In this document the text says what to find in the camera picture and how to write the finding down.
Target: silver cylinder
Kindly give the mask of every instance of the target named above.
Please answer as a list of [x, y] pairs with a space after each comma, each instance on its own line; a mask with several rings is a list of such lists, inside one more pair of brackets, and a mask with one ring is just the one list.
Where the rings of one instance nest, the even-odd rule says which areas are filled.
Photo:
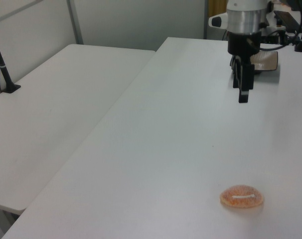
[[265, 22], [266, 9], [256, 11], [227, 10], [227, 30], [238, 34], [252, 34], [260, 31], [260, 23]]

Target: white wall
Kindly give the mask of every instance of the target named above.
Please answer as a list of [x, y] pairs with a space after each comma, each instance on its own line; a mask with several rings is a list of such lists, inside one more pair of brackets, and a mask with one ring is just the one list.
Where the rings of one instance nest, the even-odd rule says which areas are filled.
[[0, 51], [14, 82], [72, 43], [67, 0], [43, 0], [0, 22]]
[[157, 50], [171, 37], [203, 39], [206, 0], [71, 0], [84, 44]]

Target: white table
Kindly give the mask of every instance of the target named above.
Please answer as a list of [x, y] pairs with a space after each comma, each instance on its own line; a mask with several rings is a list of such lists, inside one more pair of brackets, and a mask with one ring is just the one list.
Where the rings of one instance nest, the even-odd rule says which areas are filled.
[[[302, 239], [302, 53], [232, 88], [227, 43], [168, 38], [4, 239]], [[224, 207], [248, 184], [261, 207]]]
[[153, 55], [69, 45], [0, 94], [0, 209], [29, 206]]

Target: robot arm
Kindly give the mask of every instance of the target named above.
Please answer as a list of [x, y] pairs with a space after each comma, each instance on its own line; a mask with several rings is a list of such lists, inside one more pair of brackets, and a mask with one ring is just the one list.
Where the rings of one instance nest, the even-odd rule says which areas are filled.
[[[302, 0], [281, 1], [302, 10]], [[269, 0], [229, 0], [226, 13], [209, 19], [210, 26], [229, 32], [228, 52], [232, 55], [233, 87], [239, 88], [240, 103], [248, 102], [249, 90], [253, 89], [255, 66], [251, 64], [250, 57], [263, 50], [260, 48], [261, 30], [267, 26], [265, 22], [269, 2]]]

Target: orange object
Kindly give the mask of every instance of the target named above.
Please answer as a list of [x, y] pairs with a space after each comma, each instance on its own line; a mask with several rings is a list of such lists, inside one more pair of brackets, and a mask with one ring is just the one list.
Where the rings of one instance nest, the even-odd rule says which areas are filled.
[[263, 195], [255, 188], [246, 185], [236, 185], [226, 189], [220, 195], [221, 203], [234, 208], [251, 208], [261, 205]]

